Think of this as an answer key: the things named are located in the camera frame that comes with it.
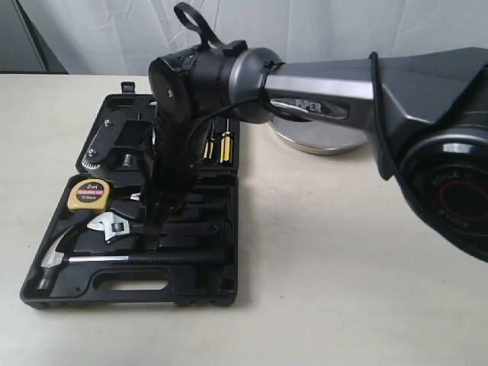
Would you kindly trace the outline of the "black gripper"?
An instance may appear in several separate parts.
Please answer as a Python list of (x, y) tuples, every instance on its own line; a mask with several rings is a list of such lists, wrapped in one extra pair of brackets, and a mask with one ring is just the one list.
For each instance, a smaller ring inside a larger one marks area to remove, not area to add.
[(143, 157), (143, 239), (156, 242), (163, 224), (193, 187), (204, 148), (201, 118), (176, 121), (156, 113)]

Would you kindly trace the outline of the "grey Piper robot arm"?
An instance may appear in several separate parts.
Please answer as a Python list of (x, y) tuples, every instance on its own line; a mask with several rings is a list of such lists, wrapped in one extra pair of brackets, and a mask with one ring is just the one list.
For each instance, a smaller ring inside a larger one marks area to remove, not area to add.
[(194, 183), (215, 117), (272, 117), (366, 133), (384, 180), (462, 252), (487, 259), (487, 51), (284, 63), (267, 48), (192, 47), (154, 59), (152, 183), (180, 196)]

